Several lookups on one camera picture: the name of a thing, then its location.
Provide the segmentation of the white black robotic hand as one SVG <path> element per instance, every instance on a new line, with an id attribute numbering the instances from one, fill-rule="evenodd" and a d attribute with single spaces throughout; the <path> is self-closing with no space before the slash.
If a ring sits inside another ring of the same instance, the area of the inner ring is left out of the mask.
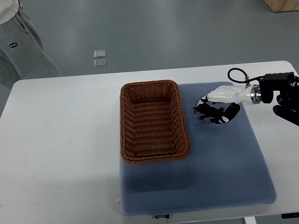
<path id="1" fill-rule="evenodd" d="M 240 111 L 240 103 L 248 104 L 261 103 L 261 94 L 259 85 L 249 87 L 222 85 L 206 94 L 199 100 L 200 104 L 208 104 L 215 108 L 224 108 L 224 114 L 219 120 L 219 124 L 230 122 Z"/>

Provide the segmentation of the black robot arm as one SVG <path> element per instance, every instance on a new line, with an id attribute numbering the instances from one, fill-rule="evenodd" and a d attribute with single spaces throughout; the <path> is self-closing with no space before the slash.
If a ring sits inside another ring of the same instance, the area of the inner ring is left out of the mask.
<path id="1" fill-rule="evenodd" d="M 273 106 L 273 112 L 295 124 L 299 124 L 299 77 L 293 72 L 266 74 L 258 78 L 261 101 L 265 104 L 272 102 L 274 92 L 277 105 Z"/>

